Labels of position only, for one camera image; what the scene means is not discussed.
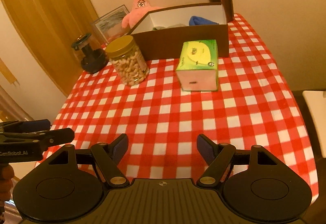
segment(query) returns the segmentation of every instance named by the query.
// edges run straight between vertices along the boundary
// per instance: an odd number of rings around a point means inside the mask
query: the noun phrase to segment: red and white checkered tablecloth
[[[229,23],[229,44],[229,57],[219,59],[217,92],[182,91],[174,72],[178,59],[148,61],[147,80],[133,87],[121,84],[107,65],[81,75],[52,129],[72,128],[76,148],[110,143],[126,133],[129,149],[119,168],[129,179],[197,180],[207,168],[196,149],[201,133],[237,149],[259,144],[300,175],[315,200],[317,171],[309,137],[275,60],[241,15]],[[246,168],[235,166],[234,172]]]

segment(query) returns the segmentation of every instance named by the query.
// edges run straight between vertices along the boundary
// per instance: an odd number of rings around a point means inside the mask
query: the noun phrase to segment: framed picture
[[[103,15],[93,22],[93,27],[101,34],[108,43],[124,36],[130,28],[122,28],[122,19],[129,13],[125,5],[121,5],[117,9]]]

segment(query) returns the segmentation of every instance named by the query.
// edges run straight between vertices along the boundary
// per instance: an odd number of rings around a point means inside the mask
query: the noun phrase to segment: yellow jar lid
[[[122,36],[113,40],[105,49],[110,58],[126,54],[136,44],[132,36]]]

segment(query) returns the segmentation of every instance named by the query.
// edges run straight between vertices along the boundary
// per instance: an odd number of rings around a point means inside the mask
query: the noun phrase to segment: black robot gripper
[[[309,185],[260,145],[236,150],[205,135],[197,149],[208,164],[192,179],[134,179],[117,164],[128,137],[75,150],[69,144],[17,183],[13,198],[31,223],[304,223]],[[78,169],[92,165],[96,176]],[[248,169],[230,177],[235,165]]]

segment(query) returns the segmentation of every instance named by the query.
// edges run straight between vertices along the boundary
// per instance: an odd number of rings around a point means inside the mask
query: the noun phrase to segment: tissue package
[[[176,69],[184,91],[218,89],[218,52],[216,40],[185,42]]]

